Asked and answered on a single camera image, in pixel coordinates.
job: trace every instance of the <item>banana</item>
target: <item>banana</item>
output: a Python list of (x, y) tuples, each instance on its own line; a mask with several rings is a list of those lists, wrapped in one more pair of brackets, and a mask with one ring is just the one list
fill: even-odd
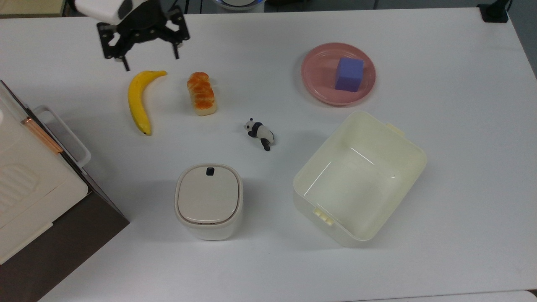
[(134, 76), (129, 85), (129, 108), (133, 116), (134, 122), (138, 129), (145, 135), (151, 135), (151, 123), (147, 117), (146, 110), (143, 107), (143, 91), (154, 79), (167, 75), (168, 73), (161, 71), (142, 71)]

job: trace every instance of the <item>bread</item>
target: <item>bread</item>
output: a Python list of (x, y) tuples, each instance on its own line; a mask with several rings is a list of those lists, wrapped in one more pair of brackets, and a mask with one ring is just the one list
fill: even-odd
[(194, 112), (199, 116), (207, 116), (216, 111), (214, 92), (206, 73), (193, 73), (186, 82)]

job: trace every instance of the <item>purple cube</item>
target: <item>purple cube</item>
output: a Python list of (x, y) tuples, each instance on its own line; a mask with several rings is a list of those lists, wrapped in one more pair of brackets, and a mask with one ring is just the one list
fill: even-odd
[(364, 77), (364, 61), (343, 57), (336, 70), (336, 89), (356, 92)]

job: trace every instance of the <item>plastic container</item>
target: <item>plastic container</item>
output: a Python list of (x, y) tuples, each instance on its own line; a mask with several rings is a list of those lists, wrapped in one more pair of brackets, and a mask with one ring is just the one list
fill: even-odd
[(175, 213), (196, 237), (223, 240), (241, 223), (243, 192), (233, 168), (212, 163), (192, 166), (177, 182)]
[(422, 173), (423, 150), (369, 113), (352, 113), (293, 180), (295, 207), (344, 247), (379, 231)]

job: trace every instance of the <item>toy panda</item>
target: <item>toy panda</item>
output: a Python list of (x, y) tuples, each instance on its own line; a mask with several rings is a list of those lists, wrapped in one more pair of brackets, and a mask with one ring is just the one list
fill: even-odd
[(253, 138), (260, 138), (265, 151), (270, 151), (270, 144), (274, 143), (274, 134), (272, 131), (263, 126), (263, 124), (257, 122), (254, 123), (253, 119), (250, 119), (244, 125), (244, 129), (248, 130), (248, 135)]

